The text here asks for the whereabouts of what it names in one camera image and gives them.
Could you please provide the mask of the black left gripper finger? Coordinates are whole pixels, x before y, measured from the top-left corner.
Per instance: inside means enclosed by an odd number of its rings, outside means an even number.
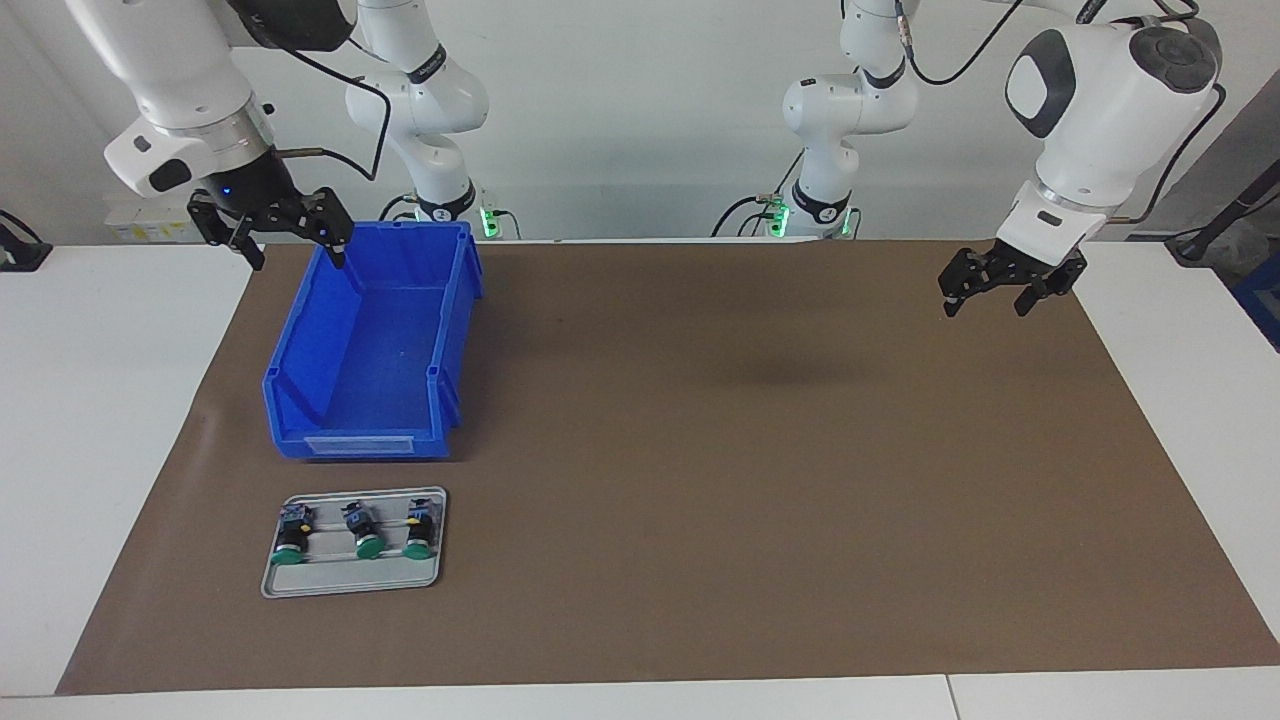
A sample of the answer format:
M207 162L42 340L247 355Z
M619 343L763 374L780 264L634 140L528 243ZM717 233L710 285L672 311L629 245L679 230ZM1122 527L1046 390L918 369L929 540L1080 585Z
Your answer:
M946 264L938 275L938 286L947 318L955 318L969 299L988 291L986 268L987 256L973 249L960 249Z
M1070 293L1087 268L1087 260L1065 260L1047 275L1034 277L1014 301L1015 313L1027 316L1039 301Z

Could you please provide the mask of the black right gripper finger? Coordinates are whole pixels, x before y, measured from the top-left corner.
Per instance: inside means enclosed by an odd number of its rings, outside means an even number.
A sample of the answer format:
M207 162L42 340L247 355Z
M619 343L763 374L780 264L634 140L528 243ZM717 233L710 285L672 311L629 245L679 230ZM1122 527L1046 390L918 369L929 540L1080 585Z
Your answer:
M210 199L189 199L188 214L204 242L214 247L227 247L243 258L255 272L265 264L265 256L252 237L252 222L244 217L228 224L219 206Z
M346 268L346 246L355 232L355 222L346 206L329 187L303 196L303 237L317 245L330 264Z

